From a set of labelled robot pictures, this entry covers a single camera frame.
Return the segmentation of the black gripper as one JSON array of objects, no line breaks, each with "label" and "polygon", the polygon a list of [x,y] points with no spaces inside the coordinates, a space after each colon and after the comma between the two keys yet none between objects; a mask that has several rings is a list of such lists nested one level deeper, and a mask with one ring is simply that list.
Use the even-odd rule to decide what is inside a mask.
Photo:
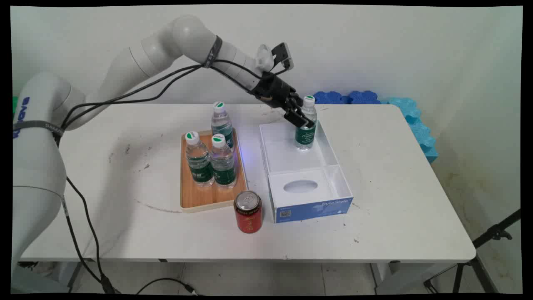
[{"label": "black gripper", "polygon": [[262,73],[261,79],[251,93],[270,108],[283,109],[284,118],[295,127],[314,127],[316,122],[305,116],[301,110],[304,100],[299,97],[295,88],[271,72]]}]

